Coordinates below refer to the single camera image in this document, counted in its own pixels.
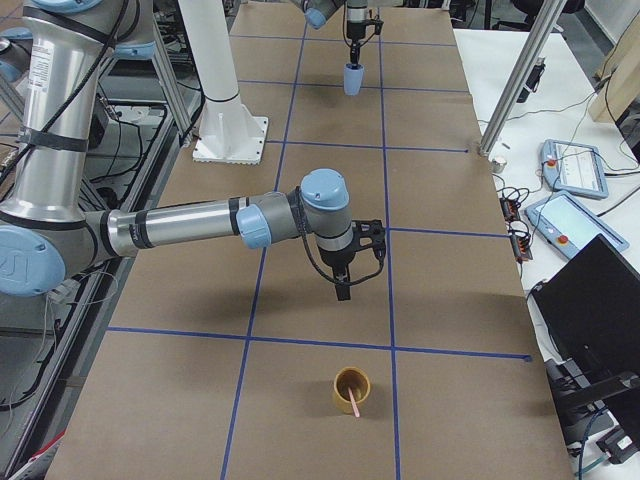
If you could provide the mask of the light blue plastic cup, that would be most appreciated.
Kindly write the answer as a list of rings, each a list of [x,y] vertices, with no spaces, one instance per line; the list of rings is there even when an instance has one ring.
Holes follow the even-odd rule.
[[[343,90],[347,96],[359,94],[364,79],[365,68],[361,64],[347,63],[343,69]]]

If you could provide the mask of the tan wooden cup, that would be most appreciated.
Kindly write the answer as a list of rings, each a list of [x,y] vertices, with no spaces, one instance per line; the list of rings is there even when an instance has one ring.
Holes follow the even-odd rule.
[[[344,414],[353,414],[347,388],[355,389],[360,412],[371,393],[371,381],[368,375],[358,367],[342,368],[334,377],[332,399],[336,408]]]

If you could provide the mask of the black orange connector block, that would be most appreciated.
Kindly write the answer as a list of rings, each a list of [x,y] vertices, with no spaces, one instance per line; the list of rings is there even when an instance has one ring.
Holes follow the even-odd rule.
[[[516,262],[522,264],[532,260],[531,231],[520,216],[520,204],[516,200],[504,197],[499,199],[499,203]]]

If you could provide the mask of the small silver metal cylinder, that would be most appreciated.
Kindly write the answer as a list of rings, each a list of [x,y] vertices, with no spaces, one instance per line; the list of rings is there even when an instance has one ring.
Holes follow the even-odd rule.
[[[501,174],[507,165],[507,160],[504,157],[497,156],[491,160],[491,170],[494,174]]]

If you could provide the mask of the near teach pendant tablet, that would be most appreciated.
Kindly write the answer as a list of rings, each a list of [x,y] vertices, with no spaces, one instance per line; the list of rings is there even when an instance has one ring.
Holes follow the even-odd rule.
[[[525,214],[534,230],[567,259],[598,235],[603,235],[619,252],[629,248],[626,239],[566,191],[528,206]]]

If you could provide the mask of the teach pendant tablet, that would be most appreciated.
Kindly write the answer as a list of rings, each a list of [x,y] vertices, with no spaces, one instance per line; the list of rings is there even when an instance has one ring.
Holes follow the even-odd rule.
[[[602,156],[595,146],[547,139],[540,149],[540,164],[553,191],[596,200],[609,196]]]
[[[603,235],[619,252],[629,248],[626,239],[566,191],[528,206],[525,214],[534,230],[567,259],[598,235]]]

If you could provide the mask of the black laptop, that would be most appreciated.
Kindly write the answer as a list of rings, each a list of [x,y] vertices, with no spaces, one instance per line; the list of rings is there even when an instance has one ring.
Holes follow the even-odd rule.
[[[598,235],[532,292],[561,357],[595,383],[639,373],[639,273]],[[639,441],[639,389],[604,401]]]

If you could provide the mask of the far teach pendant tablet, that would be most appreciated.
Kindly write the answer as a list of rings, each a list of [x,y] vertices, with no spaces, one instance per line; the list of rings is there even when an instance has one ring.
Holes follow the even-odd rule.
[[[540,164],[553,191],[596,200],[609,196],[602,156],[595,146],[547,139],[540,149]]]

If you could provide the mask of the black monitor stand base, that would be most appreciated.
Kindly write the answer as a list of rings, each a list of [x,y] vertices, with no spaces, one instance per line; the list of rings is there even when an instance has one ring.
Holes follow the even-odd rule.
[[[639,387],[639,377],[623,372],[591,383],[573,359],[557,364],[545,362],[548,382],[567,446],[579,442],[590,420],[590,434],[608,430],[614,422],[607,414],[595,418],[596,411],[607,409],[604,401]]]

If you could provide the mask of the black box with label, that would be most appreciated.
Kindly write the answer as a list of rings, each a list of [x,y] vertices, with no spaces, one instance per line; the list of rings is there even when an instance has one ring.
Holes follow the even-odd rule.
[[[614,465],[626,462],[638,452],[638,448],[631,438],[619,425],[616,425],[597,440],[596,445],[608,456],[609,462]]]

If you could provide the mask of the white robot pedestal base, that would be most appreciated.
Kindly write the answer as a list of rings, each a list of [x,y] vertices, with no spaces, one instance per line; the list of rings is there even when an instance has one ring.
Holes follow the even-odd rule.
[[[241,99],[223,3],[186,0],[179,7],[205,97],[193,158],[258,164],[269,120],[252,115]]]

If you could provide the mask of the aluminium frame post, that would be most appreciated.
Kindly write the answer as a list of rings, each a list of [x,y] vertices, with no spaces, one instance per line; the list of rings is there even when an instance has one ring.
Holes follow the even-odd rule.
[[[558,20],[565,0],[545,0],[515,62],[508,81],[482,135],[478,151],[488,157],[503,130],[511,110],[541,53],[554,24]]]

